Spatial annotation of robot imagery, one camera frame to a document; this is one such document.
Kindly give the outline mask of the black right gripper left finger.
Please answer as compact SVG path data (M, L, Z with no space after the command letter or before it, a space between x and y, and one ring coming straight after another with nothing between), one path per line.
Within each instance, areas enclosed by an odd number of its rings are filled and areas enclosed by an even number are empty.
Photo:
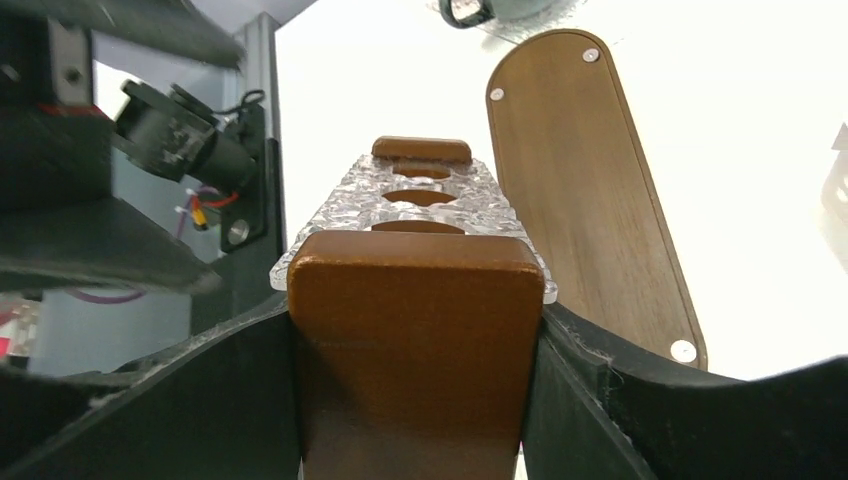
M295 479L287 299L112 373L1 370L5 479Z

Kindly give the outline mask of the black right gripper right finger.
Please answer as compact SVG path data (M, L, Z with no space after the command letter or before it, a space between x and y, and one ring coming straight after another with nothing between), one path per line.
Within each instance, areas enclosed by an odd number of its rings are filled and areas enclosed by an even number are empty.
M551 304L522 442L532 479L843 479L847 361L741 381Z

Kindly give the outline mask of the wooden acrylic toothbrush holder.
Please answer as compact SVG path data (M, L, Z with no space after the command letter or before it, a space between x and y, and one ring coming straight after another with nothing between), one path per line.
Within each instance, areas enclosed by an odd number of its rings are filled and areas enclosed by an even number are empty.
M272 267L306 479L510 479L557 288L460 140L383 136Z

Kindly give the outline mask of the grey-green ceramic mug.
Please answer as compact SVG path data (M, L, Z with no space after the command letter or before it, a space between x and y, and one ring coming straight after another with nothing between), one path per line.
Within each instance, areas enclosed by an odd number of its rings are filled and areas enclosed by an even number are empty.
M514 21L532 17L554 4L551 0L482 0L477 9L465 16L454 11L455 1L439 0L438 11L446 24L456 29L469 29L492 20Z

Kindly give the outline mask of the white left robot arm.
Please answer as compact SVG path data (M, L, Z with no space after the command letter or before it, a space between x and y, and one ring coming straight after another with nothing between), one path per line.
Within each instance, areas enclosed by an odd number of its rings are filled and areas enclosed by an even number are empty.
M218 67L243 48L189 1L1 5L1 288L196 293L217 275L112 193L94 32Z

